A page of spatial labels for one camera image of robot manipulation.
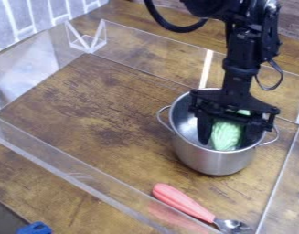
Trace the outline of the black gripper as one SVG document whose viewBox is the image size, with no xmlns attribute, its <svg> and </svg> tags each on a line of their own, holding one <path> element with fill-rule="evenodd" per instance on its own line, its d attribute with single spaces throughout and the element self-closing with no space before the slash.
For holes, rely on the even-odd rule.
<svg viewBox="0 0 299 234">
<path fill-rule="evenodd" d="M 258 75 L 259 65 L 244 69 L 225 58 L 221 67 L 221 87 L 217 90 L 189 91 L 189 112 L 196 117 L 197 140 L 207 144 L 213 121 L 224 120 L 244 126 L 239 147 L 252 147 L 259 144 L 264 134 L 274 130 L 279 109 L 249 94 L 249 84 Z"/>
</svg>

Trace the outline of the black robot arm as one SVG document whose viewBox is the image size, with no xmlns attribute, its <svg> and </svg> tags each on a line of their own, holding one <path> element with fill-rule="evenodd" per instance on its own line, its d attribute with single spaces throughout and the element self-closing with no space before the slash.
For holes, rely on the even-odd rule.
<svg viewBox="0 0 299 234">
<path fill-rule="evenodd" d="M 205 144 L 213 124 L 229 122 L 243 127 L 243 142 L 274 128 L 279 108 L 249 94 L 263 63 L 274 64 L 280 41 L 278 38 L 278 0 L 181 0 L 193 16 L 195 28 L 209 18 L 224 23 L 227 54 L 217 90 L 192 90 L 189 111 L 196 117 L 197 140 Z"/>
</svg>

